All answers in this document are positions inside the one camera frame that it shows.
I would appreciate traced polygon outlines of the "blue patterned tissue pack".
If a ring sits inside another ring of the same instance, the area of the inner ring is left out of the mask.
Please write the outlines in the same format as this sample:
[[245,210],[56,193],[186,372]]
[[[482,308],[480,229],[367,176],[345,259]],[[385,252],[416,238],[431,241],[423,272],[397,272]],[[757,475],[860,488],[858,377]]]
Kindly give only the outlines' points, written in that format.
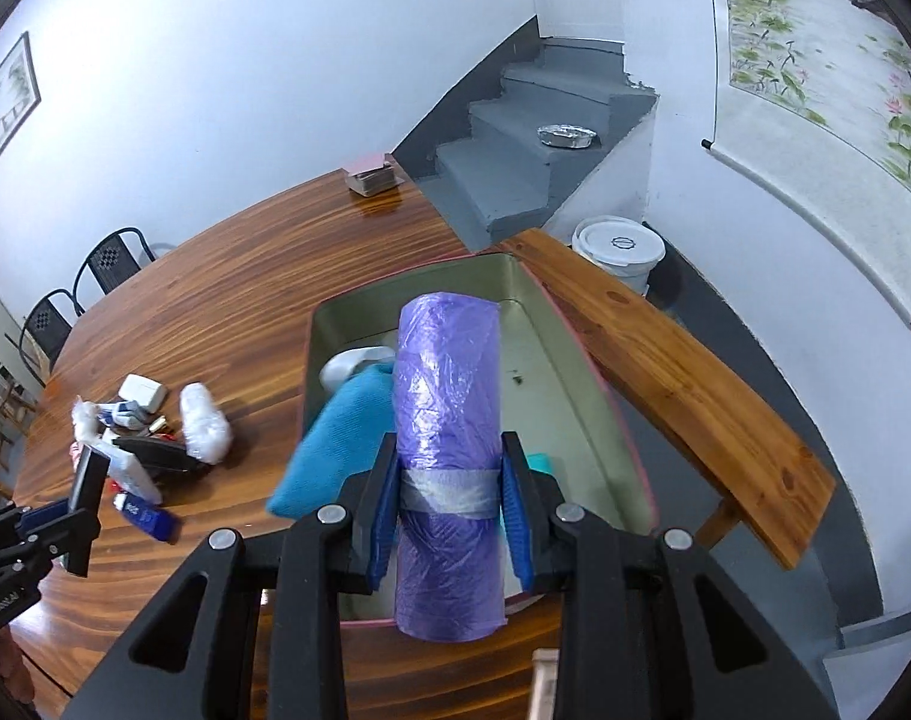
[[81,445],[80,460],[76,463],[73,486],[68,496],[68,513],[80,530],[62,559],[65,571],[76,577],[88,575],[91,544],[101,533],[99,500],[107,478],[114,479],[124,491],[147,500],[149,504],[159,504],[163,500],[158,486],[135,454],[103,439]]

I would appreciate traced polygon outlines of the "dark blue bottle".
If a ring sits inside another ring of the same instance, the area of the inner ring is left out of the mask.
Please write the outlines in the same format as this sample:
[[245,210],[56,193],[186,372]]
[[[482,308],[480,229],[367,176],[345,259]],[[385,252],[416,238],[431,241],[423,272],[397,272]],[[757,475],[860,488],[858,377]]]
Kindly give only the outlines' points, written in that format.
[[140,532],[156,541],[169,543],[177,530],[177,518],[158,505],[131,493],[114,496],[114,509]]

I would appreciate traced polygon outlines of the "white plastic bag bundle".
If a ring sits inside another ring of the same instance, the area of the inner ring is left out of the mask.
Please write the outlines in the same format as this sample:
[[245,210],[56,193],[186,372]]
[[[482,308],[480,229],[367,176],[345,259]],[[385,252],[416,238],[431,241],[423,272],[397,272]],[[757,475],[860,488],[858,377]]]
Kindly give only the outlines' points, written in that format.
[[220,465],[232,444],[232,431],[210,390],[200,382],[188,383],[179,395],[185,450],[206,465]]

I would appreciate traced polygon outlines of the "purple trash bag roll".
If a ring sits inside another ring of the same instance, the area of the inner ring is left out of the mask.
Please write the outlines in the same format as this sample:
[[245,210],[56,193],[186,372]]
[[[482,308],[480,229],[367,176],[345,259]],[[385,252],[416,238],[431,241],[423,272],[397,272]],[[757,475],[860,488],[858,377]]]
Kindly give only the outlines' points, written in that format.
[[415,639],[464,644],[504,624],[500,344],[486,299],[423,294],[400,312],[395,622]]

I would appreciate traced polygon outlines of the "blue towel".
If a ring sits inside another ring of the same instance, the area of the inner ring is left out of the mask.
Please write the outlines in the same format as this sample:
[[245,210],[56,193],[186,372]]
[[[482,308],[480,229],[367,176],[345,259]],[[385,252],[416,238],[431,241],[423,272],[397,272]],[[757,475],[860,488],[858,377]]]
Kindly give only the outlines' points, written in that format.
[[296,447],[266,510],[298,520],[334,504],[351,475],[371,470],[384,434],[395,431],[392,390],[390,362],[378,362],[348,379]]

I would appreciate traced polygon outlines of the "white flat box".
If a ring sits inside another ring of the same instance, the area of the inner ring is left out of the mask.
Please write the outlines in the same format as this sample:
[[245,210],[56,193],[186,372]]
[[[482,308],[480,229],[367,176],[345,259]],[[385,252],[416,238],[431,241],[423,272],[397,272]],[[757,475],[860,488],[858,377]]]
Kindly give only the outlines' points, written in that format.
[[133,401],[150,415],[158,413],[166,399],[167,388],[140,374],[128,374],[119,387],[119,398],[122,401]]

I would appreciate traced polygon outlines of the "black metal chair near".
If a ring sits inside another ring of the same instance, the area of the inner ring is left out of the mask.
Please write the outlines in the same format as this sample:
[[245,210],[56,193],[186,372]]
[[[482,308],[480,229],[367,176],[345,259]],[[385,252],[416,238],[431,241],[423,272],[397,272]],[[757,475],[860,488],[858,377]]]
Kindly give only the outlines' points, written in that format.
[[[85,309],[81,307],[78,299],[65,288],[55,288],[44,294],[42,298],[35,303],[35,306],[29,310],[28,316],[24,319],[21,330],[19,330],[16,349],[18,349],[19,359],[28,369],[29,374],[39,385],[46,385],[47,374],[42,371],[42,364],[46,362],[49,367],[57,362],[58,356],[62,353],[63,346],[67,343],[68,335],[73,328],[67,317],[63,316],[58,305],[55,304],[57,298],[65,298],[73,309],[75,317],[81,317]],[[39,349],[42,361],[37,362],[31,358],[28,353],[26,341],[31,340],[35,348]]]

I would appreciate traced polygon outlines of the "black metal chair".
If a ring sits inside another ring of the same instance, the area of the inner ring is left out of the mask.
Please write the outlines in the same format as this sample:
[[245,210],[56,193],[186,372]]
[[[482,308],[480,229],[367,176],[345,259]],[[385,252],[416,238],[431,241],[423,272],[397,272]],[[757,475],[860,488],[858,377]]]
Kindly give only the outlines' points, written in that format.
[[[128,239],[135,239],[138,242],[138,247],[142,249],[140,257],[136,257],[131,252],[130,245],[127,244]],[[71,294],[75,298],[80,296],[81,281],[85,275],[92,276],[101,289],[101,293],[112,293],[114,289],[119,288],[120,284],[135,277],[143,266],[155,260],[154,250],[151,249],[145,234],[138,227],[119,227],[119,229],[109,232],[86,255],[80,265],[80,270],[76,271]]]
[[[67,343],[68,335],[73,328],[67,317],[63,316],[58,305],[55,304],[57,298],[65,298],[73,309],[75,317],[81,317],[85,309],[81,307],[78,299],[65,288],[55,288],[44,294],[42,298],[35,303],[35,306],[29,310],[28,316],[24,319],[21,330],[19,330],[16,349],[18,349],[19,359],[28,369],[29,374],[39,385],[46,385],[47,374],[42,371],[42,364],[46,362],[49,367],[57,362],[58,356],[62,353],[63,346]],[[26,341],[31,340],[35,348],[39,349],[42,361],[37,362],[31,358],[28,353]]]

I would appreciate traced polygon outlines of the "teal small pouch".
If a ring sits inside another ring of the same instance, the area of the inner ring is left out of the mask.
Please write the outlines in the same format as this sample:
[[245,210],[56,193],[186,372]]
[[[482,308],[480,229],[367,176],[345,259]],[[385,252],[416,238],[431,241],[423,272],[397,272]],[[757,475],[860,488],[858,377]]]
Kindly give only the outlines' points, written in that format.
[[529,468],[534,470],[534,472],[545,473],[545,475],[550,476],[555,474],[552,459],[547,454],[529,454],[527,455],[527,463],[529,463]]

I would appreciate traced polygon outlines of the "wooden bench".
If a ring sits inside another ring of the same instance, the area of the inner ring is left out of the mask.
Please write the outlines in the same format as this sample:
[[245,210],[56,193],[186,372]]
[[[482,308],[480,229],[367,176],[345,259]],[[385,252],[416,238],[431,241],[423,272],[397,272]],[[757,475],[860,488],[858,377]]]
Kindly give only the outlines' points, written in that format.
[[696,541],[711,548],[743,523],[796,567],[837,487],[801,436],[688,330],[549,234],[496,249],[542,283],[602,377],[721,496]]

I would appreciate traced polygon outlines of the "pink tin storage box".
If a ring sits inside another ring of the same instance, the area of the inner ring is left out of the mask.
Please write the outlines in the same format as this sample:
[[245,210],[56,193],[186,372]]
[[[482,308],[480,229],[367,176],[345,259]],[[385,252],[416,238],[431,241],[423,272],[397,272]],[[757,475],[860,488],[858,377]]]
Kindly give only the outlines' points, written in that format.
[[325,436],[345,445],[351,472],[376,458],[387,433],[407,463],[447,466],[434,483],[419,473],[408,493],[459,528],[470,567],[452,574],[465,598],[480,596],[485,628],[495,596],[522,587],[495,509],[496,452],[519,437],[563,496],[631,533],[657,525],[648,478],[609,386],[549,294],[519,260],[485,254],[403,271],[314,310],[306,362],[302,486],[334,499],[335,463],[319,460]]

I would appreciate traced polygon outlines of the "black metal chair far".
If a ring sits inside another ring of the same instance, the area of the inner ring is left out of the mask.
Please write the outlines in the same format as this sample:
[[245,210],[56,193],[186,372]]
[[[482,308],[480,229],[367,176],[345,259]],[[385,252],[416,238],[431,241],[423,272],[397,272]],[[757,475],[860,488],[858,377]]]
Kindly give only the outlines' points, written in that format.
[[[140,257],[136,257],[131,252],[130,245],[127,244],[128,239],[135,239],[138,242],[138,247],[142,249]],[[101,293],[112,293],[114,289],[119,288],[120,284],[135,277],[143,266],[155,260],[154,250],[151,249],[145,234],[138,227],[119,227],[119,229],[109,232],[86,255],[80,265],[80,270],[76,271],[71,294],[75,298],[80,296],[81,281],[85,275],[92,276],[101,289]]]

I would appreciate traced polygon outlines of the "white plastic bucket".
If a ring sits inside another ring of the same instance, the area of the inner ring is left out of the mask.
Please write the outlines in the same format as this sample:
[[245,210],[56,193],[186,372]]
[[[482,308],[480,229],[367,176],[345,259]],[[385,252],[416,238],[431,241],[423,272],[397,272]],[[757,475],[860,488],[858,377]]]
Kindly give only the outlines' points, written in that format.
[[666,243],[657,232],[612,215],[581,221],[573,231],[571,247],[641,296],[648,294],[649,275],[666,256]]

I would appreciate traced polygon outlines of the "grey staircase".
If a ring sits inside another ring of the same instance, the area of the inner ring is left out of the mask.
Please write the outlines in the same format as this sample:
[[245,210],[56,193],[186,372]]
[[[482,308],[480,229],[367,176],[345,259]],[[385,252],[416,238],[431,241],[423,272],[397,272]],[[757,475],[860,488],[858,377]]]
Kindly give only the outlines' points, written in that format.
[[[511,32],[442,96],[394,158],[470,250],[538,227],[656,107],[609,41],[543,37],[535,18]],[[542,145],[537,128],[592,128],[588,149]]]

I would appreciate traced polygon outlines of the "hanging scroll painting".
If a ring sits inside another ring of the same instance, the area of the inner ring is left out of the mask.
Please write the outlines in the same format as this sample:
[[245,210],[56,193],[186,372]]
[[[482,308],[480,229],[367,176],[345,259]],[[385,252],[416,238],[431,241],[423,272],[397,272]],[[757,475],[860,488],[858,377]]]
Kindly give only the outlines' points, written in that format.
[[882,0],[712,0],[705,148],[823,234],[911,327],[911,44]]

